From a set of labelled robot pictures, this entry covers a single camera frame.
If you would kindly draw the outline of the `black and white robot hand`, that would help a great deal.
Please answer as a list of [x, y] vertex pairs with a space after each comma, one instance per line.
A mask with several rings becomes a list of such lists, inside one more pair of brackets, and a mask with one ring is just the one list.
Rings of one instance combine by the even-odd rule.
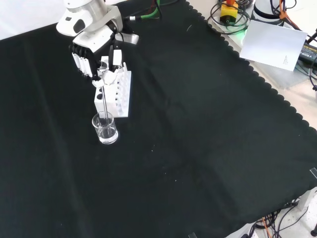
[[[69, 46], [75, 65], [83, 77], [91, 80], [96, 88], [112, 84], [122, 69], [122, 51], [115, 44], [118, 28], [105, 25], [95, 32], [82, 32]], [[108, 61], [97, 59], [95, 54], [109, 45]]]

